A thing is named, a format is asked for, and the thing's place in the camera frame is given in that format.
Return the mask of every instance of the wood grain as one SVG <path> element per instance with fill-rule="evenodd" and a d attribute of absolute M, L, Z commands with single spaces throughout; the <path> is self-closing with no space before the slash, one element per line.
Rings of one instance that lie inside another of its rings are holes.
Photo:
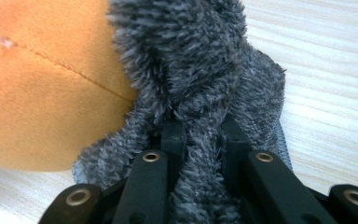
<path fill-rule="evenodd" d="M 282 112 L 295 173 L 358 186 L 358 1 L 243 0 L 248 40 L 286 71 Z M 71 174 L 0 169 L 0 223 L 36 223 Z"/>

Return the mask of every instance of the stitching thread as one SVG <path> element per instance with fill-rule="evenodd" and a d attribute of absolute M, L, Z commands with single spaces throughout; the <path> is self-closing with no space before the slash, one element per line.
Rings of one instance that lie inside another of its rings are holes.
<path fill-rule="evenodd" d="M 126 97 L 124 97 L 124 96 L 118 94 L 117 92 L 108 89 L 108 88 L 105 87 L 104 85 L 102 85 L 102 84 L 96 82 L 95 80 L 93 80 L 93 79 L 87 77 L 87 76 L 84 75 L 82 72 L 77 71 L 77 70 L 76 70 L 72 65 L 70 65 L 70 64 L 65 64 L 65 63 L 62 63 L 62 62 L 60 62 L 60 61 L 52 60 L 52 59 L 50 59 L 48 56 L 46 56 L 46 55 L 44 55 L 44 54 L 42 54 L 42 53 L 40 53 L 40 52 L 37 52 L 36 50 L 34 50 L 33 48 L 30 48 L 29 46 L 20 45 L 20 44 L 17 43 L 16 41 L 13 41 L 11 38 L 8 38 L 8 37 L 0 37 L 0 38 L 3 38 L 3 39 L 5 39 L 5 40 L 7 40 L 7 41 L 10 41 L 10 43 L 11 43 L 11 44 L 10 44 L 10 47 L 11 47 L 11 48 L 18 47 L 18 48 L 20 48 L 20 49 L 25 49 L 25 50 L 27 50 L 28 52 L 33 53 L 33 55 L 36 55 L 36 56 L 38 56 L 38 57 L 40 57 L 40 58 L 43 58 L 43 59 L 45 59 L 45 60 L 47 60 L 47 61 L 49 61 L 49 62 L 51 62 L 51 63 L 53 63 L 53 64 L 55 64 L 55 65 L 58 65 L 59 67 L 65 69 L 65 70 L 71 71 L 71 72 L 73 72 L 73 73 L 79 75 L 80 77 L 83 77 L 83 78 L 86 79 L 88 82 L 90 82 L 90 83 L 92 83 L 92 84 L 98 86 L 99 88 L 101 88 L 101 89 L 103 89 L 103 90 L 105 90 L 105 91 L 108 91 L 108 92 L 114 94 L 115 96 L 117 96 L 118 98 L 120 98 L 120 99 L 122 99 L 122 100 L 125 100 L 125 101 L 128 101 L 128 102 L 132 102 L 131 99 L 128 99 L 128 98 L 126 98 Z"/>

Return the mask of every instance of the gray fleece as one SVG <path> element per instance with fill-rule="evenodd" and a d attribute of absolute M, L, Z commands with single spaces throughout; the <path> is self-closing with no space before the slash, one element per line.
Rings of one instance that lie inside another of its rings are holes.
<path fill-rule="evenodd" d="M 138 91 L 123 128 L 84 149 L 77 183 L 106 189 L 127 177 L 165 119 L 180 120 L 187 159 L 170 196 L 171 223 L 241 223 L 238 199 L 223 185 L 221 123 L 231 114 L 253 149 L 290 167 L 279 117 L 284 72 L 252 48 L 238 0 L 110 0 L 107 19 L 125 73 Z"/>

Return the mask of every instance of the fluffy fur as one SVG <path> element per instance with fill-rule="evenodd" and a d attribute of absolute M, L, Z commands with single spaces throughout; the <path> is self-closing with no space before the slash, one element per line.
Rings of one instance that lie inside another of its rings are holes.
<path fill-rule="evenodd" d="M 238 0 L 111 0 L 108 20 L 125 72 L 138 90 L 125 126 L 86 148 L 78 183 L 107 188 L 129 175 L 133 157 L 166 118 L 182 121 L 187 160 L 170 197 L 172 223 L 241 223 L 220 174 L 220 125 L 227 113 L 253 149 L 290 165 L 279 125 L 284 72 L 244 37 Z"/>

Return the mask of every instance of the orange plush toy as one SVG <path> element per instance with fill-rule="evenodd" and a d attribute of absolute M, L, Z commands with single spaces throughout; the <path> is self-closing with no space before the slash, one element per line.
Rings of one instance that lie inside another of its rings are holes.
<path fill-rule="evenodd" d="M 106 1 L 0 0 L 0 167 L 70 169 L 119 129 L 135 91 Z"/>

